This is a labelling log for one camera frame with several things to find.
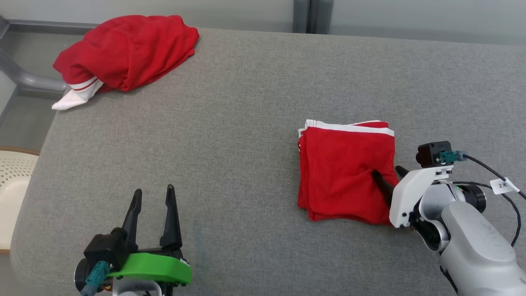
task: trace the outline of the folded red cloth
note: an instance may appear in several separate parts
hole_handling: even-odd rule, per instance
[[[74,90],[100,80],[104,84],[98,85],[99,91],[131,91],[182,64],[194,54],[198,39],[197,29],[178,15],[122,16],[98,25],[62,51],[53,68]]]
[[[394,132],[387,122],[352,125],[307,120],[300,138],[298,206],[313,221],[345,218],[370,224],[389,222],[389,206],[372,179],[377,170],[392,185]]]

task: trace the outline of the gray fabric surface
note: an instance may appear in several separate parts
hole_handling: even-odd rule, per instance
[[[526,49],[200,33],[195,56],[156,83],[57,114],[13,239],[19,277],[42,295],[75,295],[83,249],[122,224],[136,188],[137,242],[156,246],[172,183],[194,271],[177,295],[453,295],[417,233],[308,220],[296,206],[296,129],[385,120],[396,164],[416,169],[419,144],[449,140],[526,189]],[[493,179],[473,163],[453,176]],[[506,201],[488,194],[485,216],[512,239]],[[515,247],[523,266],[525,238]]]

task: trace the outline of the cable label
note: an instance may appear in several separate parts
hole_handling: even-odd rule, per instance
[[[495,194],[502,194],[502,193],[508,193],[508,192],[519,192],[520,190],[511,183],[511,181],[506,178],[506,181],[503,181],[502,179],[495,179],[490,181],[491,188],[493,189],[493,193]]]

